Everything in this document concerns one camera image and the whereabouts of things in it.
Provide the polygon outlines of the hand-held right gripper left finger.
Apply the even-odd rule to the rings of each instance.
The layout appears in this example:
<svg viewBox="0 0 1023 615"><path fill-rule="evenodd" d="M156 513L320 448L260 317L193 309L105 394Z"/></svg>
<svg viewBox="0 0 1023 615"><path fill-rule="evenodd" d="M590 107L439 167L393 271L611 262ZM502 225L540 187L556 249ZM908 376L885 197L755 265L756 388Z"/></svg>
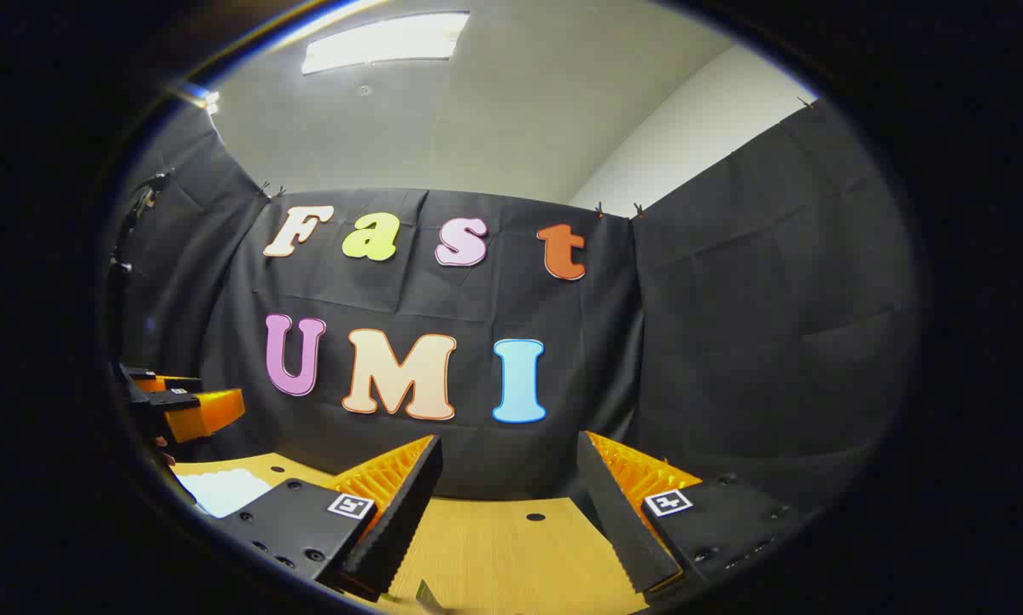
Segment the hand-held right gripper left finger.
<svg viewBox="0 0 1023 615"><path fill-rule="evenodd" d="M440 480L439 436L418 440L316 485L296 477L220 518L232 540L331 590L388 594Z"/></svg>

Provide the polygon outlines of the light blue suitcase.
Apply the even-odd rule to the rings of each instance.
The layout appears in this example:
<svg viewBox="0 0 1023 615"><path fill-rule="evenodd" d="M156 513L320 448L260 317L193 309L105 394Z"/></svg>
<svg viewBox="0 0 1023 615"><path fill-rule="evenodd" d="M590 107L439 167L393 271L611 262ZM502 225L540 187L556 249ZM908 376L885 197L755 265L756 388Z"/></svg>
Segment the light blue suitcase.
<svg viewBox="0 0 1023 615"><path fill-rule="evenodd" d="M272 486L247 470L177 475L181 486L196 500L201 513L225 518L268 493Z"/></svg>

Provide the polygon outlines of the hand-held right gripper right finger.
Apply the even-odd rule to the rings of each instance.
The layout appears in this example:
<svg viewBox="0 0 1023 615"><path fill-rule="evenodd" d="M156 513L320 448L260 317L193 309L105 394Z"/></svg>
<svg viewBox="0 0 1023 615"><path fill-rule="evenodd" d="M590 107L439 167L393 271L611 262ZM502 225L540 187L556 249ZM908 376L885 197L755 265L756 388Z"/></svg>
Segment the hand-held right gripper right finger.
<svg viewBox="0 0 1023 615"><path fill-rule="evenodd" d="M742 466L682 466L588 430L576 460L602 533L635 594L704 594L768 560L815 515L815 506Z"/></svg>

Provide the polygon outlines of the long ceiling light panel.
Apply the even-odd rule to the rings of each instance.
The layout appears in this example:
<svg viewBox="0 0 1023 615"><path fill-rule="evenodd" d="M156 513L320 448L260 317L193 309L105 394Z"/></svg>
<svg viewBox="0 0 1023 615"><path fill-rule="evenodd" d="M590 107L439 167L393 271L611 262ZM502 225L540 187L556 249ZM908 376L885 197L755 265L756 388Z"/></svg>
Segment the long ceiling light panel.
<svg viewBox="0 0 1023 615"><path fill-rule="evenodd" d="M448 60L469 19L468 11L418 13L336 32L306 47L301 74L379 62Z"/></svg>

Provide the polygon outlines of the small ceiling light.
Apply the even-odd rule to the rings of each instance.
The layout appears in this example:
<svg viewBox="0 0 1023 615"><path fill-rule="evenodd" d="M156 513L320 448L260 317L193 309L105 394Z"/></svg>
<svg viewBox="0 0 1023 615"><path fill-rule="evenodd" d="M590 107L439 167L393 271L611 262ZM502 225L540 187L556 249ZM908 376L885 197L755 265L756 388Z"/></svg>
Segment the small ceiling light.
<svg viewBox="0 0 1023 615"><path fill-rule="evenodd" d="M219 112L219 93L196 83L183 81L175 85L175 91L185 102L203 109L208 115Z"/></svg>

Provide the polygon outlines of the black backdrop cloth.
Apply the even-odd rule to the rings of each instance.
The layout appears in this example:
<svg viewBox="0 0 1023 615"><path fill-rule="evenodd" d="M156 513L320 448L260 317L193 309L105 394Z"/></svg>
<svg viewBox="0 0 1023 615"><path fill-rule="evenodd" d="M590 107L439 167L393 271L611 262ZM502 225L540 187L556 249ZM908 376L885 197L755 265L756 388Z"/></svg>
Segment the black backdrop cloth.
<svg viewBox="0 0 1023 615"><path fill-rule="evenodd" d="M436 493L582 497L590 430L720 459L815 510L868 460L916 346L904 215L854 126L797 109L631 219L424 188L268 196L183 109L155 200L155 369L247 412L178 451L342 472L439 436Z"/></svg>

